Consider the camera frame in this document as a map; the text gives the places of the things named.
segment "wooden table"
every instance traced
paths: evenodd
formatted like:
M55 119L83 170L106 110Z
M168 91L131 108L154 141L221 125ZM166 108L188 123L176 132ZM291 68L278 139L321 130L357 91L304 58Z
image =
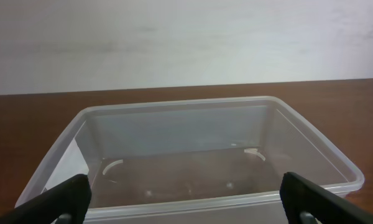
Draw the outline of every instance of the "wooden table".
M363 171L363 188L347 199L373 213L370 79L0 96L0 215L14 208L50 146L86 107L262 95L276 96L297 110Z

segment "white wall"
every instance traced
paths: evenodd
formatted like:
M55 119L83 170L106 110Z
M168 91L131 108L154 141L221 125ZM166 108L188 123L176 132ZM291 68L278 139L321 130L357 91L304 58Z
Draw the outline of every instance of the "white wall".
M373 77L373 0L0 0L0 94Z

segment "plastic container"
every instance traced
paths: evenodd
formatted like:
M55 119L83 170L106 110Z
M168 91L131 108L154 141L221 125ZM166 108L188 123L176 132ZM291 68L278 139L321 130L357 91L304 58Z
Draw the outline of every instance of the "plastic container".
M86 223L287 223L278 189L288 171L340 196L364 183L278 98L98 106L61 133L16 206L81 172L93 192Z

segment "empty container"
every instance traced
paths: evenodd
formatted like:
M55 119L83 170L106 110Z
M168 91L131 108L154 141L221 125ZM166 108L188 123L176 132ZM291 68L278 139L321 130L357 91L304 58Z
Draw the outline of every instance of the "empty container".
M364 182L278 98L97 106L61 133L16 206L84 173L86 223L287 223L279 188L288 171L340 196Z

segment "white paper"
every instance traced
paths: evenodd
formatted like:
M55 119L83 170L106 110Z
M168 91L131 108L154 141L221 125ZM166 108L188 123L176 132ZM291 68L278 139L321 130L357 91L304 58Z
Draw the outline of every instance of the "white paper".
M50 190L76 174L87 175L88 166L76 140L73 139L45 184L45 188Z

